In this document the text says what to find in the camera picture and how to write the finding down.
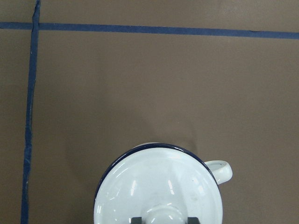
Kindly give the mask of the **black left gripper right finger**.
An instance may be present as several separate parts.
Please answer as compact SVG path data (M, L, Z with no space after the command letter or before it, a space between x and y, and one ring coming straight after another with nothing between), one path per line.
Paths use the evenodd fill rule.
M199 219L197 217L188 217L187 223L188 224L199 224Z

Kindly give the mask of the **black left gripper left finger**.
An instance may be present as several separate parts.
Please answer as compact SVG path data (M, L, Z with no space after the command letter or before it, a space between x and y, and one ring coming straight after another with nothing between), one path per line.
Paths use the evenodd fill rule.
M142 217L131 218L131 224L142 224Z

